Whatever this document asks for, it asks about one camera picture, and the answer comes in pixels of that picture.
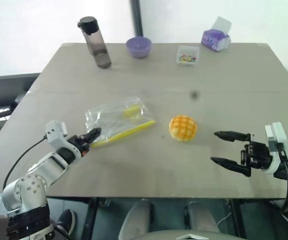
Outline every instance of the shoe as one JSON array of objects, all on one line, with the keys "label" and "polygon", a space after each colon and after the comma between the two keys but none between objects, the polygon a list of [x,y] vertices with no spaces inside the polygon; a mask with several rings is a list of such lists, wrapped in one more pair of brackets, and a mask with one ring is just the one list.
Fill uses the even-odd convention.
[{"label": "shoe", "polygon": [[75,213],[67,209],[59,217],[57,221],[57,227],[65,231],[68,235],[71,235],[76,224]]}]

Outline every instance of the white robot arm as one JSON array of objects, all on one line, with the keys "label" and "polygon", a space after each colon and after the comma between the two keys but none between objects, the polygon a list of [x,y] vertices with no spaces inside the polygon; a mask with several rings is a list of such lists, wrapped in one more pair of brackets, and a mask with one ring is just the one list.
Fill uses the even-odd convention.
[{"label": "white robot arm", "polygon": [[265,126],[268,146],[255,142],[254,135],[233,131],[218,131],[214,134],[225,141],[235,140],[249,142],[241,151],[241,165],[219,157],[211,159],[222,167],[251,176],[251,168],[261,169],[266,174],[273,174],[275,178],[288,180],[288,144],[283,126],[280,122]]},{"label": "white robot arm", "polygon": [[68,169],[88,151],[100,135],[95,128],[88,134],[65,139],[63,122],[51,121],[46,126],[48,143],[55,149],[34,164],[23,177],[13,181],[3,191],[2,199],[8,212],[7,235],[10,240],[50,240],[55,236],[49,223],[46,192]]}]

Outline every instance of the clear plastic bag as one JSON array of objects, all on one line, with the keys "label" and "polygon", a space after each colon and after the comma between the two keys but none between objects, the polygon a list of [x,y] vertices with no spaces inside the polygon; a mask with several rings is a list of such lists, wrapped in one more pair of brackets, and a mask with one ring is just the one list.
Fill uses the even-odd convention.
[{"label": "clear plastic bag", "polygon": [[93,128],[102,128],[93,147],[114,142],[155,123],[148,108],[136,96],[92,108],[86,112],[86,120],[88,132]]}]

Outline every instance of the table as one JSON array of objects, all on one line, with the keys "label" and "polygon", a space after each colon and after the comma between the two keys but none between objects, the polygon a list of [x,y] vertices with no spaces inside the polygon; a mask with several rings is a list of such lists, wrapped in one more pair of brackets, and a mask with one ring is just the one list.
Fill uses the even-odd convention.
[{"label": "table", "polygon": [[[179,44],[153,44],[146,59],[132,59],[124,44],[107,44],[112,67],[100,69],[83,43],[62,45],[0,132],[0,192],[18,156],[44,135],[50,120],[66,123],[69,135],[85,133],[85,111],[139,96],[157,124],[113,144],[94,148],[48,191],[56,197],[284,198],[286,182],[253,170],[228,171],[209,158],[239,161],[243,143],[222,141],[220,130],[255,133],[282,122],[288,136],[288,73],[266,44],[234,43],[215,53],[201,46],[193,67],[177,66]],[[198,98],[192,99],[191,92]],[[177,114],[196,119],[194,141],[168,134]],[[51,151],[31,150],[9,182]]]}]

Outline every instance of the yellow ball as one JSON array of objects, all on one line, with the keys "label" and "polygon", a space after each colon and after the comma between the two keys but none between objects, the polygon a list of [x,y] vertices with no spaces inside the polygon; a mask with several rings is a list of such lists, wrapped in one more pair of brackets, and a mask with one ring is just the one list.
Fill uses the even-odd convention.
[{"label": "yellow ball", "polygon": [[174,139],[180,142],[188,142],[195,137],[197,124],[194,119],[189,116],[177,115],[170,121],[168,130]]}]

